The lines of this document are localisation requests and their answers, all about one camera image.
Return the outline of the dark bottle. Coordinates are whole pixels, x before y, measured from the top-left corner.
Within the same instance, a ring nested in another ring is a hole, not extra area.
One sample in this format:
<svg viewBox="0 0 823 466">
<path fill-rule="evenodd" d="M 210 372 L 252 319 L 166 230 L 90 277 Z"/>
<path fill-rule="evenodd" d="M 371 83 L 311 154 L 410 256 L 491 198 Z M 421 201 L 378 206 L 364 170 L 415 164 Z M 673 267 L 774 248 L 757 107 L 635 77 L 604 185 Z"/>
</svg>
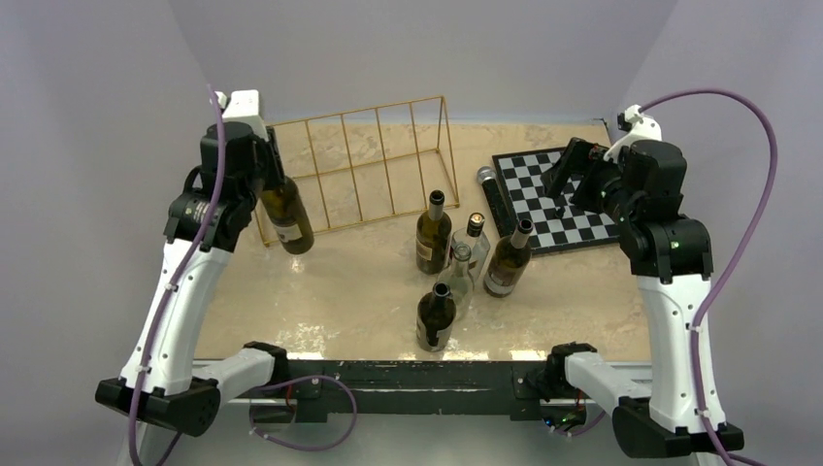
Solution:
<svg viewBox="0 0 823 466">
<path fill-rule="evenodd" d="M 457 308 L 447 283 L 436 282 L 432 290 L 420 298 L 416 314 L 416 340 L 426 351 L 444 349 L 451 334 Z"/>
<path fill-rule="evenodd" d="M 261 202 L 287 252 L 300 255 L 313 247 L 313 229 L 296 182 L 285 177 L 282 183 L 262 191 Z"/>
</svg>

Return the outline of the green bottle silver cap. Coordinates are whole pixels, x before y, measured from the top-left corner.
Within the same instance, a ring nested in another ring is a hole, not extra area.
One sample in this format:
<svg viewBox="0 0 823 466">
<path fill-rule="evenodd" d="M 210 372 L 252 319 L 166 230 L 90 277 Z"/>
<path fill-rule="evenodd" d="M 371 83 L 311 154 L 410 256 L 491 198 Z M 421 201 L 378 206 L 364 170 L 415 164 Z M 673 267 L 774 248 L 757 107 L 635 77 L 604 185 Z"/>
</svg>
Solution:
<svg viewBox="0 0 823 466">
<path fill-rule="evenodd" d="M 444 211 L 445 196 L 441 190 L 429 194 L 428 210 L 422 213 L 415 229 L 415 262 L 426 275 L 439 274 L 446 265 L 451 219 Z"/>
</svg>

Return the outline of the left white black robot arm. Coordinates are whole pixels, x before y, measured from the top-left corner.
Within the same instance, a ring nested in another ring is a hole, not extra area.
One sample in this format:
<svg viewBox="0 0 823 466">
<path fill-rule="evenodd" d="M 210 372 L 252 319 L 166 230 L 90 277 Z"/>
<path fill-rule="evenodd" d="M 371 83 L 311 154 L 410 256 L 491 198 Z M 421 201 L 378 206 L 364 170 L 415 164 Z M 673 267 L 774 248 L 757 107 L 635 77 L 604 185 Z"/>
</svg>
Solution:
<svg viewBox="0 0 823 466">
<path fill-rule="evenodd" d="M 124 416 L 136 399 L 136 418 L 191 437 L 205 433 L 228 401 L 256 388 L 286 391 L 285 351 L 251 342 L 235 355 L 196 369 L 194 351 L 215 286 L 262 190 L 281 175 L 275 134 L 262 126 L 224 125 L 225 171 L 218 169 L 218 134 L 200 141 L 201 163 L 171 203 L 163 234 L 163 265 L 149 315 L 120 374 L 98 383 L 95 400 Z"/>
</svg>

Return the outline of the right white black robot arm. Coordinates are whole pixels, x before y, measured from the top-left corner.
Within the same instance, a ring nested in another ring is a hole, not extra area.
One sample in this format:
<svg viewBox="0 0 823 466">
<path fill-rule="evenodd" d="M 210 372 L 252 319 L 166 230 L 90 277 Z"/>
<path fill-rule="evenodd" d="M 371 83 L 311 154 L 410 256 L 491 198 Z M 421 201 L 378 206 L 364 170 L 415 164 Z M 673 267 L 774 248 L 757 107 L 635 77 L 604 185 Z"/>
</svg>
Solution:
<svg viewBox="0 0 823 466">
<path fill-rule="evenodd" d="M 545 399 L 584 394 L 610 417 L 621 450 L 632 458 L 720 453 L 744 446 L 742 430 L 719 403 L 710 361 L 710 236 L 685 216 L 687 163 L 672 144 L 639 140 L 609 160 L 603 146 L 573 138 L 542 177 L 557 197 L 579 176 L 572 202 L 604 214 L 618 229 L 648 321 L 652 382 L 635 383 L 588 344 L 555 346 L 535 381 Z"/>
</svg>

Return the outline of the clear round glass bottle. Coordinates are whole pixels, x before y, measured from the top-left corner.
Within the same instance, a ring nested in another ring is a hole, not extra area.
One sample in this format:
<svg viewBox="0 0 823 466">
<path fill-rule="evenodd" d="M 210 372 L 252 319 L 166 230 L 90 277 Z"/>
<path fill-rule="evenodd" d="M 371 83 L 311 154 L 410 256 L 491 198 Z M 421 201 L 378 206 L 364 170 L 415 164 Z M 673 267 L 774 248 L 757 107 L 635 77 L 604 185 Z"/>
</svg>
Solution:
<svg viewBox="0 0 823 466">
<path fill-rule="evenodd" d="M 472 249 L 467 244 L 459 243 L 452 252 L 449 265 L 439 273 L 437 281 L 449 286 L 456 306 L 455 319 L 460 320 L 469 310 L 475 289 L 469 270 Z"/>
</svg>

